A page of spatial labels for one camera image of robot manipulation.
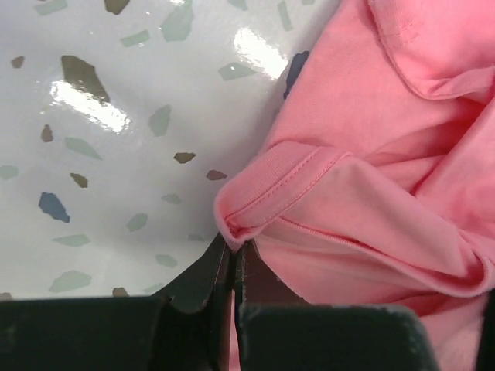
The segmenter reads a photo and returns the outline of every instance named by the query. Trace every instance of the white glossy surface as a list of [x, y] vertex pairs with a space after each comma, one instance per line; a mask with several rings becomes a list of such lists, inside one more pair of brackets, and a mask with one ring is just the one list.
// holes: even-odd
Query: white glossy surface
[[[34, 7], [63, 0], [5, 2], [0, 294], [14, 298], [106, 296], [122, 287], [147, 294], [191, 265], [217, 232], [217, 190], [256, 153], [282, 104], [290, 59], [310, 49], [336, 7], [285, 0], [293, 28], [285, 31], [280, 2], [247, 0], [243, 10], [239, 0], [196, 0], [190, 34], [166, 41], [164, 19], [190, 0], [131, 0], [119, 15], [104, 0], [67, 0], [46, 15], [48, 8]], [[121, 41], [139, 32], [148, 39], [128, 47]], [[14, 68], [19, 56], [23, 64]], [[110, 102], [66, 82], [61, 56], [95, 66]], [[224, 80], [219, 69], [229, 63], [255, 73]], [[156, 136], [148, 122], [166, 105], [169, 126]], [[52, 141], [41, 139], [45, 125]], [[71, 151], [66, 138], [84, 140], [100, 158]], [[180, 152], [196, 156], [180, 164]], [[210, 170], [227, 179], [209, 180]], [[69, 223], [39, 208], [43, 192], [58, 197]], [[143, 213], [141, 229], [126, 228]], [[67, 236], [84, 244], [53, 241]]]

